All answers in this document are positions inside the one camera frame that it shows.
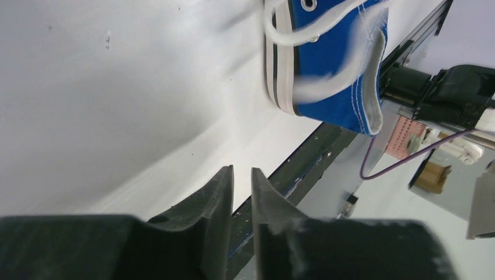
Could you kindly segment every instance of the shoe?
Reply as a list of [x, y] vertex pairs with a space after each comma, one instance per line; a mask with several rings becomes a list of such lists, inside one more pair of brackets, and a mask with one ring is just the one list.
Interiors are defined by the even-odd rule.
[[266, 85], [283, 111], [376, 135], [392, 0], [267, 0]]

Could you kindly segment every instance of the brown box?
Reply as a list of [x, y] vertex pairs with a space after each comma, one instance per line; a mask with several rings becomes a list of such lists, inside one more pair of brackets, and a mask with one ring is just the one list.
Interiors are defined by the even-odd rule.
[[428, 162], [414, 185], [424, 189], [425, 191], [440, 194], [442, 193], [450, 171], [450, 166], [443, 167], [438, 164]]

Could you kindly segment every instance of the table surface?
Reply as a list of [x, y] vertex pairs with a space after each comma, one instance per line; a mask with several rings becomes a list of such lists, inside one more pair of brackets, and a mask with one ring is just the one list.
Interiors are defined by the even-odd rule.
[[[441, 0], [397, 0], [389, 54]], [[0, 3], [0, 215], [148, 218], [234, 165], [271, 174], [319, 122], [263, 83], [261, 3]]]

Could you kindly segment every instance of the blue fabric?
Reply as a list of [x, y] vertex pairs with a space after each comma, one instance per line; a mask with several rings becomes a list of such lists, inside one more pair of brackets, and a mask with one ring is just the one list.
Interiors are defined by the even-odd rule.
[[[292, 16], [295, 27], [300, 28], [313, 22], [341, 2], [343, 0], [320, 0], [313, 12], [307, 12], [302, 9], [300, 1], [292, 1]], [[379, 0], [368, 0], [364, 4], [364, 8], [379, 2]], [[317, 42], [299, 46], [299, 73], [296, 75], [325, 76], [336, 74], [343, 64], [350, 41], [351, 25], [357, 16], [359, 16], [359, 11], [354, 9], [334, 28], [321, 35]], [[382, 31], [386, 41], [386, 24]], [[358, 133], [371, 135], [364, 119], [361, 81], [362, 77], [344, 91], [317, 103], [297, 104], [299, 114], [336, 124]]]

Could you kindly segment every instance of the pink basket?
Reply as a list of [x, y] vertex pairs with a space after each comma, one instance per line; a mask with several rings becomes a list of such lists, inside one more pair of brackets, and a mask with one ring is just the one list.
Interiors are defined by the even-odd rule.
[[393, 130], [392, 137], [385, 149], [385, 153], [397, 159], [405, 159], [410, 156], [407, 151], [407, 144], [409, 143], [411, 136], [416, 135], [421, 137], [425, 129], [426, 126], [424, 124], [420, 124], [417, 121], [405, 117], [400, 117], [395, 125], [395, 129]]

